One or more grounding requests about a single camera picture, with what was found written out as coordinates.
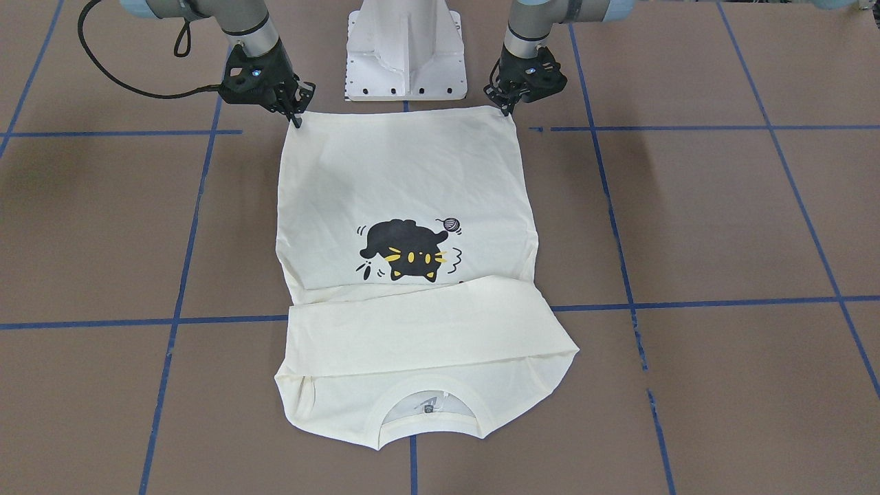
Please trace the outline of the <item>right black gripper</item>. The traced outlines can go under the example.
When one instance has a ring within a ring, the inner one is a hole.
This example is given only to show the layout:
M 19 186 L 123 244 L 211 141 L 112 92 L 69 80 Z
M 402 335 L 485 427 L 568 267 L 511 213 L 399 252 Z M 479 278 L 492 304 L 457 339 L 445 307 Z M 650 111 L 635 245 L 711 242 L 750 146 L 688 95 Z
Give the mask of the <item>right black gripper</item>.
M 307 107 L 311 103 L 316 90 L 316 85 L 299 79 L 296 75 L 282 41 L 277 41 L 273 48 L 268 50 L 272 56 L 269 66 L 272 75 L 272 88 L 276 94 L 276 104 L 267 109 L 270 112 L 281 113 L 296 129 L 301 128 L 303 117 Z

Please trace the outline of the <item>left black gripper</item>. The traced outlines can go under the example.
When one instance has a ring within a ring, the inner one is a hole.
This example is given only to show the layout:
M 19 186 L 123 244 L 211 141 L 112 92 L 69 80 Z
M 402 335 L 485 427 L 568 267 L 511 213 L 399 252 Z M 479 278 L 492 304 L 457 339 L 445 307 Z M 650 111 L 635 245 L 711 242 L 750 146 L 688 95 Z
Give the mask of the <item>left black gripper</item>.
M 492 82 L 483 88 L 483 93 L 491 103 L 502 111 L 504 116 L 512 116 L 516 103 L 522 102 L 524 90 L 523 69 L 525 60 L 502 48 L 496 66 L 492 70 Z

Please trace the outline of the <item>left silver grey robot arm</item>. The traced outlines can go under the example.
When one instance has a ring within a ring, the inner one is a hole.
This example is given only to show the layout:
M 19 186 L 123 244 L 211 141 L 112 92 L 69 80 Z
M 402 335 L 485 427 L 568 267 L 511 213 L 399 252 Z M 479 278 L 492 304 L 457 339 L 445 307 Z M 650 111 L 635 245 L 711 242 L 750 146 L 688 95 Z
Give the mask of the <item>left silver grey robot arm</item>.
M 553 26 L 622 20 L 634 6 L 634 1 L 513 1 L 502 51 L 484 94 L 504 116 L 511 116 L 520 103 L 560 93 L 568 78 L 547 44 Z

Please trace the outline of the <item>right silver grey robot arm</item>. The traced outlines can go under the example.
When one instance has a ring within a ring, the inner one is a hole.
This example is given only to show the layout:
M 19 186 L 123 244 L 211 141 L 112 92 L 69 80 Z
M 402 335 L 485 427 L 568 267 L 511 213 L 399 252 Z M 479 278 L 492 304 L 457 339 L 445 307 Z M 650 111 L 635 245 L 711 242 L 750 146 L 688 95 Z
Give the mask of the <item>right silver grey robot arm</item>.
M 219 85 L 210 87 L 230 105 L 258 105 L 279 113 L 296 128 L 314 96 L 311 82 L 294 72 L 263 1 L 122 1 L 146 19 L 214 19 L 230 45 Z

